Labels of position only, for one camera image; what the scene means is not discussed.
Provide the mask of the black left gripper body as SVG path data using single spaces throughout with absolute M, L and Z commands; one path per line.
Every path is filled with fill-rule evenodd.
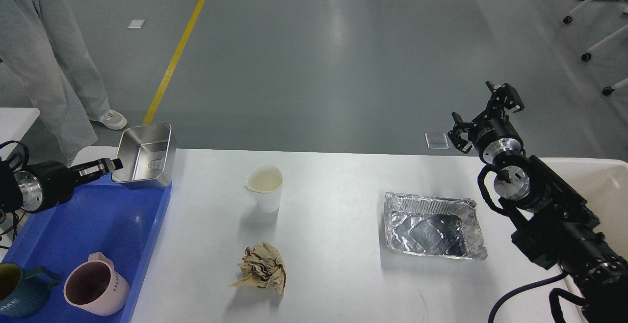
M 77 186 L 78 171 L 57 161 L 28 165 L 14 173 L 22 193 L 21 209 L 35 214 L 69 201 Z

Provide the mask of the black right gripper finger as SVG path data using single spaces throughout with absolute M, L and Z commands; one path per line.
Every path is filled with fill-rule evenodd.
M 468 154 L 471 148 L 473 148 L 473 143 L 468 139 L 468 137 L 462 137 L 462 134 L 468 134 L 472 131 L 474 123 L 465 122 L 456 112 L 452 112 L 451 117 L 453 118 L 454 124 L 452 129 L 448 131 L 447 136 L 449 140 L 451 140 L 455 149 L 464 154 Z
M 485 82 L 491 92 L 491 97 L 484 110 L 484 120 L 499 123 L 509 123 L 509 115 L 518 113 L 525 109 L 523 100 L 518 91 L 511 84 L 495 84 L 491 81 Z

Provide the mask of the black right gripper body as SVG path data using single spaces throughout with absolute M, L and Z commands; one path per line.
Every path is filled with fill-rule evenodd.
M 471 124 L 469 141 L 485 164 L 495 164 L 502 154 L 524 153 L 524 142 L 509 117 L 474 119 Z

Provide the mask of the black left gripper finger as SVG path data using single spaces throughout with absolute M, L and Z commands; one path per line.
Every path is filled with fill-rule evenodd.
M 76 165 L 75 186 L 89 184 L 118 169 L 123 169 L 121 160 L 94 160 Z
M 105 175 L 118 169 L 118 159 L 98 159 L 72 166 L 79 175 Z

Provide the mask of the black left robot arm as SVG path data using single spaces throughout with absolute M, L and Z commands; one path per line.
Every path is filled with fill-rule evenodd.
M 13 216 L 13 223 L 2 235 L 17 231 L 20 222 L 18 210 L 25 214 L 37 214 L 65 204 L 71 200 L 77 187 L 124 168 L 120 159 L 108 158 L 72 167 L 57 161 L 30 164 L 27 145 L 19 140 L 8 140 L 1 144 L 1 148 L 11 144 L 21 146 L 22 152 L 1 160 L 1 220 L 4 221 L 7 214 Z

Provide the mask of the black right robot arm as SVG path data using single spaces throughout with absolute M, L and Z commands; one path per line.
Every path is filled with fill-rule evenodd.
M 505 294 L 493 306 L 488 321 L 511 297 L 570 277 L 579 295 L 552 289 L 549 306 L 556 323 L 565 321 L 561 300 L 579 306 L 589 323 L 625 323 L 628 318 L 628 268 L 615 253 L 587 200 L 535 155 L 527 156 L 524 142 L 509 120 L 524 104 L 508 83 L 486 82 L 491 92 L 486 108 L 470 122 L 452 113 L 454 125 L 447 133 L 453 146 L 478 152 L 484 167 L 477 177 L 485 204 L 508 217 L 515 227 L 511 240 L 532 263 L 561 273 Z

